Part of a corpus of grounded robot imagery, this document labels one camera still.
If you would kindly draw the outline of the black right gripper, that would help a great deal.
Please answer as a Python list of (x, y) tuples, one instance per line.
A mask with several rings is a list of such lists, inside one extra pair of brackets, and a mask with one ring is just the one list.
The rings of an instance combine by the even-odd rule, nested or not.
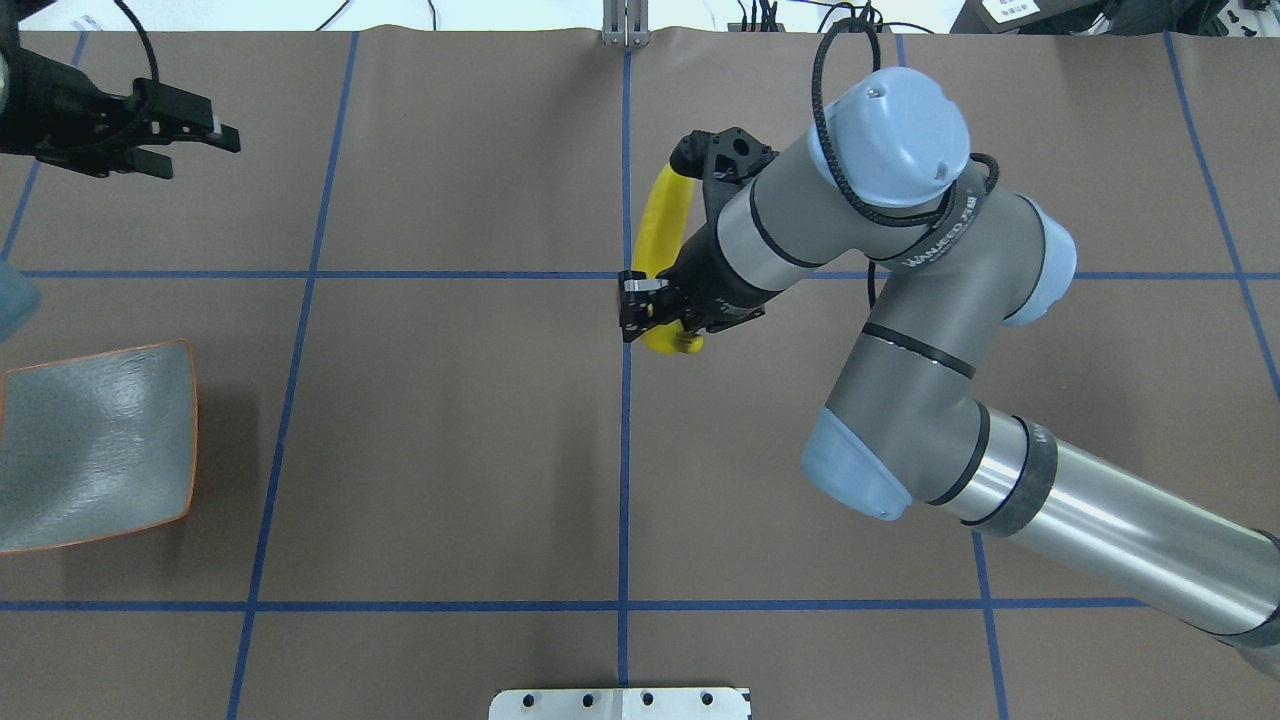
[(730, 265), (712, 224), (703, 224), (657, 277), (618, 273), (618, 324), (627, 345), (660, 323), (680, 320), (687, 331), (717, 333), (763, 313), (769, 292), (748, 283)]

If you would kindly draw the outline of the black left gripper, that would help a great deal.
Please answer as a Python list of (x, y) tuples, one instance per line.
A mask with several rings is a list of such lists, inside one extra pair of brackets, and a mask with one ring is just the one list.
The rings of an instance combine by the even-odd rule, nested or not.
[(134, 79), (128, 96), (106, 94), (82, 70), (23, 47), (3, 50), (1, 150), (95, 178), (113, 173), (174, 178), (173, 160), (141, 143), (198, 142), (228, 152), (241, 133), (209, 97)]

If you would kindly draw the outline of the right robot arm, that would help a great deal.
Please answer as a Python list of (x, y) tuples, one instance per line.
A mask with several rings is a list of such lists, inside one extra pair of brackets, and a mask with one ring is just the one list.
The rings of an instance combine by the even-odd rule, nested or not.
[[(694, 132), (669, 155), (617, 279), (626, 342), (694, 354), (704, 334), (846, 252), (888, 278), (803, 452), (809, 480), (892, 521), (914, 501), (1125, 591), (1277, 675), (1275, 534), (1176, 497), (972, 392), (998, 329), (1043, 316), (1076, 269), (1070, 233), (1002, 188), (959, 106), (906, 67), (873, 70), (832, 102), (812, 72), (812, 123), (777, 152), (740, 128)], [(691, 183), (704, 224), (681, 234)]]

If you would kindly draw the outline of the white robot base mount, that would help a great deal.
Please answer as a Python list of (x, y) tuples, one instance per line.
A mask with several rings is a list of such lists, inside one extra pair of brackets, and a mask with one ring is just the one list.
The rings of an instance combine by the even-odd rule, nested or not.
[(750, 691), (732, 687), (508, 689), (489, 719), (751, 719)]

